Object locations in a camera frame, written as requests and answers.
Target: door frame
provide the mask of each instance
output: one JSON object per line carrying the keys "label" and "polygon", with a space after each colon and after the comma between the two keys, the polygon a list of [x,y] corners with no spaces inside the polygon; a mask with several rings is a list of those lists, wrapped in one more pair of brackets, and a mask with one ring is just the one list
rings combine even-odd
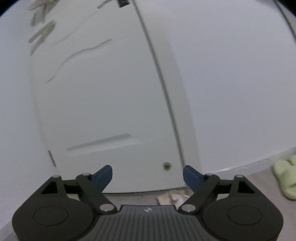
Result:
{"label": "door frame", "polygon": [[170,114],[181,165],[201,171],[198,144],[178,65],[163,26],[165,15],[156,0],[131,0],[147,39]]}

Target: scuff mark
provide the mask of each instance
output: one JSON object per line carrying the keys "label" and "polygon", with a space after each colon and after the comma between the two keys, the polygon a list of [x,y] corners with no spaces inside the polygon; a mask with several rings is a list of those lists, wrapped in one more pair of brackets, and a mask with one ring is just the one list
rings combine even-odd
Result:
{"label": "scuff mark", "polygon": [[91,47],[91,48],[87,48],[87,49],[83,49],[83,50],[80,50],[74,54],[72,54],[71,56],[69,56],[64,62],[61,63],[61,65],[59,66],[59,68],[57,69],[56,73],[48,80],[46,81],[46,83],[49,83],[51,82],[55,76],[59,73],[59,71],[61,70],[61,68],[65,65],[65,63],[67,63],[69,60],[71,60],[72,58],[78,56],[78,55],[81,55],[82,53],[85,53],[85,52],[88,52],[88,51],[91,51],[91,50],[95,50],[95,49],[98,49],[100,47],[102,47],[103,45],[105,45],[106,43],[110,42],[112,39],[108,39],[94,47]]}
{"label": "scuff mark", "polygon": [[45,23],[47,4],[43,5],[40,23]]}
{"label": "scuff mark", "polygon": [[90,19],[92,16],[94,16],[95,14],[97,14],[98,12],[97,11],[95,11],[95,12],[93,12],[93,13],[91,13],[90,15],[88,15],[85,19],[83,19],[82,21],[81,21],[81,23],[76,27],[76,28],[74,28],[68,35],[66,35],[65,37],[63,37],[62,39],[60,39],[60,40],[58,40],[58,41],[56,41],[56,42],[54,42],[54,43],[52,43],[52,46],[54,46],[54,45],[57,45],[57,44],[59,44],[60,42],[63,42],[63,41],[65,41],[67,38],[69,38],[73,33],[75,33],[88,19]]}
{"label": "scuff mark", "polygon": [[37,42],[33,45],[31,49],[31,56],[36,51],[36,49],[44,43],[48,35],[50,35],[50,33],[54,30],[55,25],[56,23],[54,21],[50,21],[28,40],[29,43],[32,43],[35,39],[37,39],[40,36],[40,38],[37,40]]}
{"label": "scuff mark", "polygon": [[55,0],[36,0],[29,6],[29,10],[35,10],[41,6],[44,6],[48,3],[53,3]]}
{"label": "scuff mark", "polygon": [[36,12],[33,14],[33,17],[30,22],[30,26],[34,27],[36,25]]}
{"label": "scuff mark", "polygon": [[97,6],[97,9],[102,8],[105,4],[107,4],[108,2],[111,2],[112,0],[105,0],[103,1],[99,6]]}
{"label": "scuff mark", "polygon": [[[111,2],[112,0],[105,0],[103,1],[99,6],[97,6],[97,9],[101,9],[105,4],[107,4],[108,2]],[[62,41],[65,41],[67,38],[69,38],[72,34],[74,34],[82,25],[84,25],[84,23],[89,20],[91,17],[93,17],[95,14],[99,13],[99,11],[95,11],[93,13],[91,13],[90,15],[88,15],[86,18],[84,18],[80,24],[74,28],[68,35],[66,35],[65,37],[63,37],[62,39],[52,43],[52,46],[59,44]]]}

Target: floor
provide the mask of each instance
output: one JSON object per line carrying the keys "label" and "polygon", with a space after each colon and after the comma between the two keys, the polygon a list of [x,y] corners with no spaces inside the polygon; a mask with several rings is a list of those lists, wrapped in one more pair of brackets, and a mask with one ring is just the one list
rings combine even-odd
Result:
{"label": "floor", "polygon": [[[282,196],[276,178],[270,169],[248,176],[248,179],[263,192],[281,211],[284,217],[284,227],[278,241],[292,241],[296,237],[296,201]],[[142,194],[108,194],[108,199],[118,208],[121,204],[131,205],[157,205],[156,197],[163,191]],[[5,241],[16,241],[14,234],[9,235]]]}

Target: circular motor cover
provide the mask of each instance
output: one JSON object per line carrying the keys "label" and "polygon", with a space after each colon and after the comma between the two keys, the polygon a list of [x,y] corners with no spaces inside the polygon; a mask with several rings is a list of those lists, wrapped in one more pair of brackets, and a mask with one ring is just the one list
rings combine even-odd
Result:
{"label": "circular motor cover", "polygon": [[67,241],[83,236],[92,225],[92,210],[68,197],[29,198],[13,215],[20,241]]}
{"label": "circular motor cover", "polygon": [[280,211],[263,198],[225,198],[211,203],[202,220],[217,238],[227,241],[276,240],[282,227]]}

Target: white wall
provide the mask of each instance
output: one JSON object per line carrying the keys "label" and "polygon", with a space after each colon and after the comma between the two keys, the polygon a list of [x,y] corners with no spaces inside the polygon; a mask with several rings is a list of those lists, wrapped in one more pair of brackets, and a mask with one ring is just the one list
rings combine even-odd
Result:
{"label": "white wall", "polygon": [[0,229],[55,173],[41,144],[31,98],[29,4],[20,0],[0,17]]}
{"label": "white wall", "polygon": [[202,171],[296,146],[296,46],[272,1],[154,3],[189,100]]}

